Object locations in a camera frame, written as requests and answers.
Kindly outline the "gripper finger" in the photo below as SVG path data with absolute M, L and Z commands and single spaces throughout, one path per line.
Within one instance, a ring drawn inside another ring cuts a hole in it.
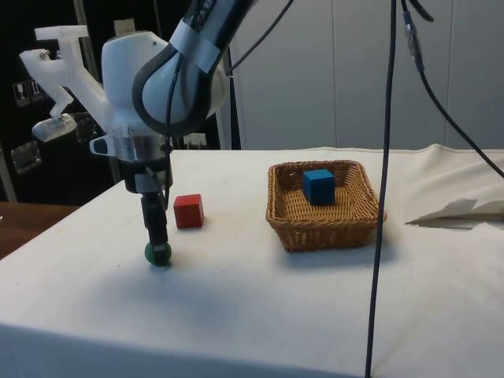
M 170 254 L 166 214 L 159 195 L 143 194 L 141 203 L 144 225 L 149 236 L 146 251 L 149 254 Z

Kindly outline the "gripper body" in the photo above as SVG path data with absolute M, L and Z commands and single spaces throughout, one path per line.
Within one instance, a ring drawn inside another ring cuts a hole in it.
M 150 161 L 124 161 L 123 178 L 131 193 L 165 192 L 173 183 L 171 157 Z

